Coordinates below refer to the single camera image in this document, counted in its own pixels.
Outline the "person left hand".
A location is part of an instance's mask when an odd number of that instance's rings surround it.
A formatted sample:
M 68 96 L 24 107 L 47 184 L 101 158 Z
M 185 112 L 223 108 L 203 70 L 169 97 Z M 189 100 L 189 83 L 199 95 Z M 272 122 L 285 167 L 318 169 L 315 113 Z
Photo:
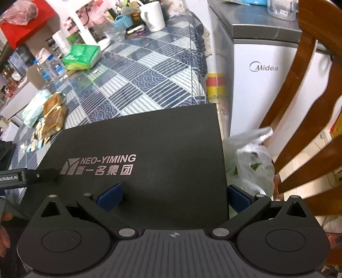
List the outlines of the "person left hand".
M 10 221 L 13 215 L 9 212 L 4 212 L 1 221 Z M 7 250 L 10 249 L 10 237 L 6 229 L 1 225 L 0 230 L 0 256 L 4 258 L 6 256 Z

